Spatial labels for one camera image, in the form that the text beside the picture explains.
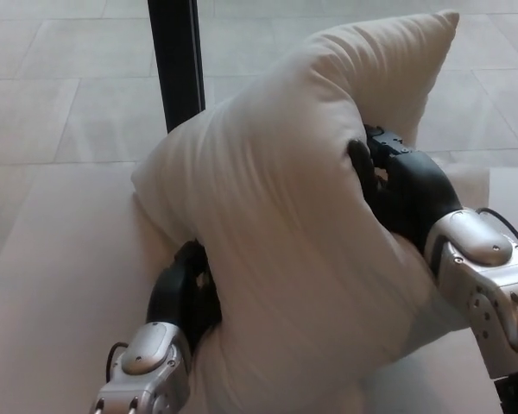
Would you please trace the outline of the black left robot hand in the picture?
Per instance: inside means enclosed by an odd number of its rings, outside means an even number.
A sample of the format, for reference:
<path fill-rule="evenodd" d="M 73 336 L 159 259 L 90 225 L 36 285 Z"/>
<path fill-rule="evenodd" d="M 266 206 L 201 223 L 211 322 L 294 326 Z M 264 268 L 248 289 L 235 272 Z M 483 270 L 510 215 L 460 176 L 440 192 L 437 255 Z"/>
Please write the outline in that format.
<path fill-rule="evenodd" d="M 198 241 L 186 242 L 159 275 L 148 301 L 146 321 L 177 326 L 191 352 L 205 333 L 222 321 L 206 251 Z"/>

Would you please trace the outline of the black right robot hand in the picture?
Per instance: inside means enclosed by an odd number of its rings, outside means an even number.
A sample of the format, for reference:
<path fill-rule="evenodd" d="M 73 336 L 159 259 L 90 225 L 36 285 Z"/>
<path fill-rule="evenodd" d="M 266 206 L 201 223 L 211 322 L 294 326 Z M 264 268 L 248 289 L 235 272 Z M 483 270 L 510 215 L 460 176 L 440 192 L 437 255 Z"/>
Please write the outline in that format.
<path fill-rule="evenodd" d="M 380 224 L 403 236 L 420 253 L 433 225 L 463 208 L 451 181 L 427 154 L 394 152 L 395 135 L 367 126 L 367 141 L 348 142 L 346 153 L 359 177 L 363 198 Z"/>

